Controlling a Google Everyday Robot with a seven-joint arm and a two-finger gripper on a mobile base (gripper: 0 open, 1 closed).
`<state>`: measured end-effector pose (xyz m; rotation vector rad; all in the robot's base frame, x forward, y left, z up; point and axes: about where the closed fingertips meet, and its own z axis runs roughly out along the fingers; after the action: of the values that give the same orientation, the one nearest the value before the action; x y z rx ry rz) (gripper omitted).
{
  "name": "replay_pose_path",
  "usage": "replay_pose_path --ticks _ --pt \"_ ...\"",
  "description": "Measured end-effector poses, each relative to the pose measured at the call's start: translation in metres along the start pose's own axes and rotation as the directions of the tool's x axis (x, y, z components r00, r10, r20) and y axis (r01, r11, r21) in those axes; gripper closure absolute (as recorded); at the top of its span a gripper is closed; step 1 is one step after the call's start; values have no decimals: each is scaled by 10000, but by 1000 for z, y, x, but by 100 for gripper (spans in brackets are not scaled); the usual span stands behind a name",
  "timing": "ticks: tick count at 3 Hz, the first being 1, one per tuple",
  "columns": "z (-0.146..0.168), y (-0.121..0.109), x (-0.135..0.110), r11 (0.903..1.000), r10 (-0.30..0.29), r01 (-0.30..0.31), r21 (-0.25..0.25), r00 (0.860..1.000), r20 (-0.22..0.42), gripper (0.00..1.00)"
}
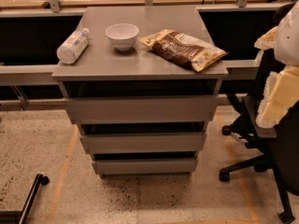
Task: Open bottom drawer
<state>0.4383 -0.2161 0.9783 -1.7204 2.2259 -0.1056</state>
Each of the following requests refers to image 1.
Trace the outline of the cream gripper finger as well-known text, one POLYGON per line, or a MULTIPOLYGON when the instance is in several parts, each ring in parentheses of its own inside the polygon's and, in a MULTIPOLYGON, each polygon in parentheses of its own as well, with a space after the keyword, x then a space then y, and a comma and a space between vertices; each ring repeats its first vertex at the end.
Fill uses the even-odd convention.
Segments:
POLYGON ((261 50, 272 49, 276 43, 276 33, 278 28, 271 28, 264 35, 260 36, 254 43, 254 47, 261 50))
POLYGON ((286 66, 281 72, 271 72, 263 90, 263 99, 255 122, 259 127, 272 128, 299 101, 299 68, 286 66))

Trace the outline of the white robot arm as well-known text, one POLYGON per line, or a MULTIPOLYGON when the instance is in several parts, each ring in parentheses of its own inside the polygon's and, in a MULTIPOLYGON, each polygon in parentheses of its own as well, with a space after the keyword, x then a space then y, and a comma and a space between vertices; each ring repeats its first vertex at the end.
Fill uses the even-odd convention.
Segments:
POLYGON ((275 59, 285 65, 267 77, 255 120, 259 127, 272 128, 299 101, 299 2, 278 26, 258 38, 254 47, 273 49, 275 59))

